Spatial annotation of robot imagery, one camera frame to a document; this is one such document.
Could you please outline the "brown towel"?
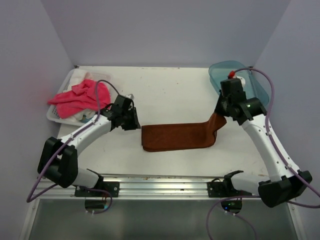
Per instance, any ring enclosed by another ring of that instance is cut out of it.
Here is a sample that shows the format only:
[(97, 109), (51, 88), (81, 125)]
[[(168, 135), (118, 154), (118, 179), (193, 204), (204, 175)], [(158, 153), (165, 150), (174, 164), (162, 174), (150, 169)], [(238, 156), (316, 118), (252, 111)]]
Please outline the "brown towel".
[(141, 145), (147, 152), (203, 149), (215, 144), (225, 117), (213, 113), (198, 123), (153, 124), (141, 127)]

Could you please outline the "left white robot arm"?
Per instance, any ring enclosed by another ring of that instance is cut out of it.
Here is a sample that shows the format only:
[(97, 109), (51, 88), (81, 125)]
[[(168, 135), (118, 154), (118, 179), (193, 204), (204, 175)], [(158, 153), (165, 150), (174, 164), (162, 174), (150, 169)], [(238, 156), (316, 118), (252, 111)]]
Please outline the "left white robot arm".
[(48, 138), (37, 172), (62, 188), (81, 187), (92, 196), (101, 195), (105, 189), (104, 178), (95, 171), (81, 168), (78, 157), (95, 140), (118, 127), (124, 131), (141, 128), (132, 94), (118, 95), (114, 103), (69, 135)]

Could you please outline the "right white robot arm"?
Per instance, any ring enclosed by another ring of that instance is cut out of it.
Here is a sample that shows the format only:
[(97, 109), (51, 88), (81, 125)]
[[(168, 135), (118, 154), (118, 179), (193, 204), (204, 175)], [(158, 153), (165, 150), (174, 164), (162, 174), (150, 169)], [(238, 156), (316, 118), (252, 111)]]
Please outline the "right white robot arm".
[(273, 132), (267, 110), (257, 97), (247, 98), (239, 78), (221, 81), (215, 113), (231, 117), (249, 135), (267, 169), (266, 177), (238, 171), (223, 183), (223, 192), (235, 196), (239, 191), (258, 195), (273, 208), (300, 196), (313, 180), (289, 157)]

